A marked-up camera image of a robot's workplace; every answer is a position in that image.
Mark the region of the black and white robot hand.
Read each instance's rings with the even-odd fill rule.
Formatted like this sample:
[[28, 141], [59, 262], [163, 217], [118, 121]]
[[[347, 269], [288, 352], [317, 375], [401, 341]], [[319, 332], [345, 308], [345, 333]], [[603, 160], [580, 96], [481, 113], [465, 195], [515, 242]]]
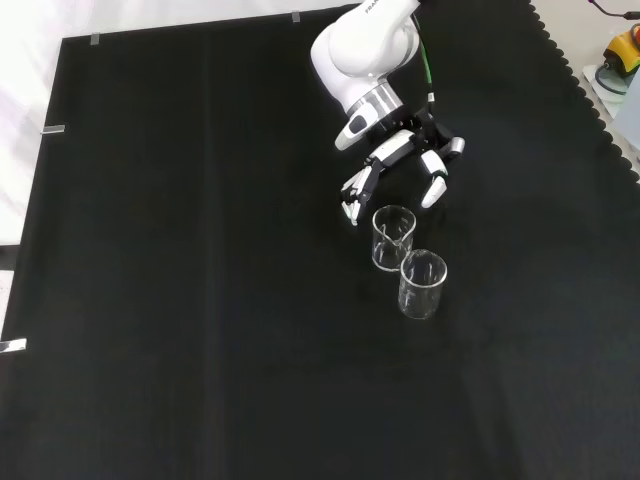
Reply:
[[448, 166], [461, 157], [465, 140], [454, 136], [433, 116], [422, 110], [370, 153], [363, 167], [341, 188], [341, 206], [356, 226], [379, 180], [401, 161], [416, 157], [430, 180], [420, 206], [429, 209], [447, 191]]

